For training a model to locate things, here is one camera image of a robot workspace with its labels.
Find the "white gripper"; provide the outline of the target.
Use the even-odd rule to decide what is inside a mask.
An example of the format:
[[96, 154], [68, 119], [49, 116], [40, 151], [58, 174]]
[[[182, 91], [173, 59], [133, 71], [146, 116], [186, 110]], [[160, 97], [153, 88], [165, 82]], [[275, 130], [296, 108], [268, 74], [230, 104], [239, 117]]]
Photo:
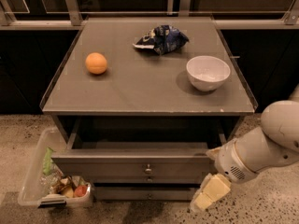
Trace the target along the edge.
[[215, 161], [215, 167], [220, 174], [208, 174], [204, 178], [190, 203], [194, 213], [205, 211], [228, 194], [231, 182], [245, 183], [258, 176], [254, 165], [256, 153], [244, 138], [236, 138], [222, 147], [209, 149], [206, 155]]

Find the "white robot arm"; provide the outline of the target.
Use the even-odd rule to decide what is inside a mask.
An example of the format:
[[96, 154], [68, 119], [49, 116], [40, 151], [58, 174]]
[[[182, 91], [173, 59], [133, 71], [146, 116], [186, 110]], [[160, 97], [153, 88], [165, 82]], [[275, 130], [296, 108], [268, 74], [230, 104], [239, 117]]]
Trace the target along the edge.
[[299, 162], [299, 101], [277, 101], [264, 109], [261, 125], [221, 147], [210, 149], [217, 173], [207, 175], [190, 203], [193, 212], [208, 209], [231, 190], [273, 167]]

